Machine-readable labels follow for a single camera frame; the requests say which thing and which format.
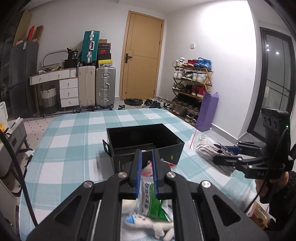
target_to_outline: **wooden door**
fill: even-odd
[[[131,14],[123,64],[122,99],[154,97],[162,25],[161,20]]]

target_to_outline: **red object on refrigerator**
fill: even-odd
[[[29,34],[28,34],[28,40],[32,40],[32,37],[33,37],[33,32],[34,32],[34,27],[35,25],[33,25],[29,31]]]

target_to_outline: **tablecloth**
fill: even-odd
[[[228,177],[209,166],[188,142],[193,126],[161,109],[135,109],[63,115],[53,120],[28,165],[25,177],[36,219],[41,222],[54,208],[86,180],[100,182],[112,173],[110,157],[102,140],[106,128],[163,123],[184,142],[178,165],[172,170],[187,180],[208,180],[244,209],[256,190],[254,181],[234,171]],[[25,240],[34,228],[23,195],[19,212],[20,235]],[[153,231],[132,230],[122,225],[121,241],[155,240]]]

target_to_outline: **teal suitcase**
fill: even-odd
[[[81,62],[96,64],[100,31],[86,31],[82,44]]]

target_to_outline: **stuffed animal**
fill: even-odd
[[[154,221],[138,214],[128,216],[124,222],[132,228],[153,229],[155,238],[163,237],[163,241],[170,241],[175,236],[173,222]]]

